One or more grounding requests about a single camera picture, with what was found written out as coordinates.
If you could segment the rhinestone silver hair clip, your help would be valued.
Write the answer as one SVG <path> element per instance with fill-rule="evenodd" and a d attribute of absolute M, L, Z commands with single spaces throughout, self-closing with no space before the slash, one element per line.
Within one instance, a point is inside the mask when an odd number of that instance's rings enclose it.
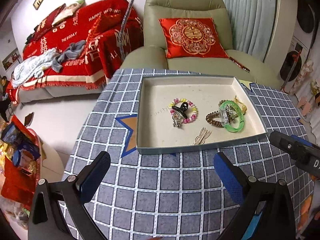
<path fill-rule="evenodd" d="M 225 107 L 225 110 L 227 113 L 228 121 L 235 122 L 236 118 L 238 118 L 238 113 L 236 112 L 236 110 L 231 105 L 227 105 Z"/>

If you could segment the green translucent bangle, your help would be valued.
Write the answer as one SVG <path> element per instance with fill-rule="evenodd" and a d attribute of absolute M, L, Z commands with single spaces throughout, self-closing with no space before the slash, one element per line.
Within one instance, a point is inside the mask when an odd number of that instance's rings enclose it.
<path fill-rule="evenodd" d="M 240 132 L 245 126 L 244 114 L 234 101 L 225 100 L 220 103 L 219 117 L 221 125 L 229 132 Z"/>

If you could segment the beige bunny hair clip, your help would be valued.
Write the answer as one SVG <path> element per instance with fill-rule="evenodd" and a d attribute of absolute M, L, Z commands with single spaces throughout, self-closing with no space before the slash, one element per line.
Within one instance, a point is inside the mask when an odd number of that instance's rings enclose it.
<path fill-rule="evenodd" d="M 205 127 L 201 128 L 199 135 L 195 138 L 194 145 L 203 145 L 211 135 L 211 131 L 206 129 Z"/>

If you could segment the black hair claw clip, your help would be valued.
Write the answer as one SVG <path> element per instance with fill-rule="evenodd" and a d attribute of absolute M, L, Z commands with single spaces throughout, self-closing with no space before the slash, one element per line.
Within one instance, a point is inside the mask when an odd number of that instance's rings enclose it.
<path fill-rule="evenodd" d="M 186 111 L 188 110 L 188 103 L 187 102 L 182 102 L 181 105 L 178 107 L 178 106 L 175 106 L 173 105 L 171 107 L 171 109 L 173 109 L 174 111 L 178 112 L 184 119 L 187 119 L 187 115 L 186 115 Z"/>

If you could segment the small silver charm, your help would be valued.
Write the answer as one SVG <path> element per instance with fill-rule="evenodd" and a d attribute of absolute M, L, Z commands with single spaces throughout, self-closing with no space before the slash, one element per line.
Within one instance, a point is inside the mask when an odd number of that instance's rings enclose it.
<path fill-rule="evenodd" d="M 173 126 L 179 128 L 181 126 L 182 117 L 180 113 L 175 112 L 172 116 Z"/>

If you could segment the red snack box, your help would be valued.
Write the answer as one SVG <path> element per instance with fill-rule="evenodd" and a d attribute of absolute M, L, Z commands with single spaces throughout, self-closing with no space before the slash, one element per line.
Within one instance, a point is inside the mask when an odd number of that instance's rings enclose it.
<path fill-rule="evenodd" d="M 16 117 L 1 133 L 1 196 L 31 210 L 40 179 L 41 146 L 37 134 Z"/>

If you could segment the lower white washing machine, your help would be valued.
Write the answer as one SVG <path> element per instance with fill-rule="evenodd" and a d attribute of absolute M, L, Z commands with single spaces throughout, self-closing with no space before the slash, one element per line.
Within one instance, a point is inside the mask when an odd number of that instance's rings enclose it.
<path fill-rule="evenodd" d="M 289 93 L 293 88 L 295 80 L 300 74 L 303 64 L 306 62 L 310 49 L 306 47 L 299 39 L 293 37 L 284 63 L 280 69 L 279 76 L 285 83 L 284 92 Z"/>

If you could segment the grey checked tablecloth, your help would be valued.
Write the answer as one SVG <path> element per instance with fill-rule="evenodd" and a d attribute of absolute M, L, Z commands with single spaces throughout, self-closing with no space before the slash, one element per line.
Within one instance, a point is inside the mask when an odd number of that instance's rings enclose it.
<path fill-rule="evenodd" d="M 182 74 L 177 70 L 119 69 L 100 94 L 83 124 L 62 180 L 77 175 L 106 150 L 111 166 L 85 207 L 108 239 L 217 239 L 236 214 L 236 205 L 214 170 L 222 151 L 246 175 L 260 181 L 287 182 L 296 224 L 306 197 L 313 191 L 309 175 L 289 155 L 264 138 L 222 149 L 165 155 L 122 156 L 128 129 L 116 117 L 136 114 L 143 76 Z M 252 83 L 246 89 L 268 131 L 308 139 L 288 95 Z"/>

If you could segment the shallow grey cardboard tray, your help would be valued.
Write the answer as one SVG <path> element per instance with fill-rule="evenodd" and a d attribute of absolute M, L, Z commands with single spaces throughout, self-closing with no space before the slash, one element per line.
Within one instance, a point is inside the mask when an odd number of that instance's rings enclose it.
<path fill-rule="evenodd" d="M 206 116 L 219 112 L 222 100 L 233 100 L 246 106 L 245 126 L 232 133 L 206 121 Z M 187 102 L 187 119 L 173 126 L 171 107 Z M 201 128 L 211 131 L 203 145 L 194 145 Z M 267 133 L 258 109 L 248 90 L 235 77 L 205 75 L 149 76 L 140 85 L 137 114 L 137 150 L 142 155 L 171 154 L 210 150 L 244 144 L 263 138 Z"/>

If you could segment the teal curtain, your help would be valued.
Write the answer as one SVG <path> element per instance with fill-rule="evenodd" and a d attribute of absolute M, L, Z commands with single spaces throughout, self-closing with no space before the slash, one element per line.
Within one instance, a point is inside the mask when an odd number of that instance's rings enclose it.
<path fill-rule="evenodd" d="M 264 61 L 276 18 L 277 0 L 225 0 L 235 50 Z"/>

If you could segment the red embroidered cushion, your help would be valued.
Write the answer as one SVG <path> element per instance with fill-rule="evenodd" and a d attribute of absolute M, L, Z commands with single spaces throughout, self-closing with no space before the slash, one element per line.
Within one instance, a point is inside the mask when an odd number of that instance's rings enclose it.
<path fill-rule="evenodd" d="M 212 18 L 160 18 L 165 37 L 166 57 L 222 58 L 223 49 Z"/>

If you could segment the white crumpled blanket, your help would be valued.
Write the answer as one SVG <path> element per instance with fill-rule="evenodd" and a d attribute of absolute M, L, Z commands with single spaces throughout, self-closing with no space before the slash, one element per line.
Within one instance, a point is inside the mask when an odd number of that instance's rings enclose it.
<path fill-rule="evenodd" d="M 40 56 L 31 56 L 20 63 L 13 72 L 11 84 L 13 88 L 17 88 L 26 83 L 32 77 L 43 77 L 44 71 L 52 66 L 53 59 L 60 53 L 56 48 L 48 49 Z"/>

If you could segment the grey crumpled garment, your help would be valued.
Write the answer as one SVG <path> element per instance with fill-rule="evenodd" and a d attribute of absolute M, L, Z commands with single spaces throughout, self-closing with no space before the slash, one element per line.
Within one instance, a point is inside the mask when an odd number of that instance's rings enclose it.
<path fill-rule="evenodd" d="M 67 60 L 77 59 L 81 55 L 85 45 L 85 40 L 81 40 L 76 43 L 71 43 L 68 48 L 66 48 L 62 53 L 58 54 L 53 58 L 52 70 L 59 73 L 62 69 L 62 63 Z"/>

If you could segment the red covered sofa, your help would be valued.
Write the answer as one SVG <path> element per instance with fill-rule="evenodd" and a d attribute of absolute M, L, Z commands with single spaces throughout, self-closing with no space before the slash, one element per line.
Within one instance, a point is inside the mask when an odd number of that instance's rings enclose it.
<path fill-rule="evenodd" d="M 14 104 L 98 94 L 143 45 L 143 26 L 127 0 L 101 0 L 67 12 L 62 5 L 35 29 L 6 92 Z"/>

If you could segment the small black picture frame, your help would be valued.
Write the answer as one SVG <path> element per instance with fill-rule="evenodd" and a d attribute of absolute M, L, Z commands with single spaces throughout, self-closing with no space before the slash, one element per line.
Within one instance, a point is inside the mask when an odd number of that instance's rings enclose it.
<path fill-rule="evenodd" d="M 42 4 L 44 0 L 35 0 L 33 3 L 33 7 L 35 8 L 35 10 L 38 10 L 40 5 Z"/>

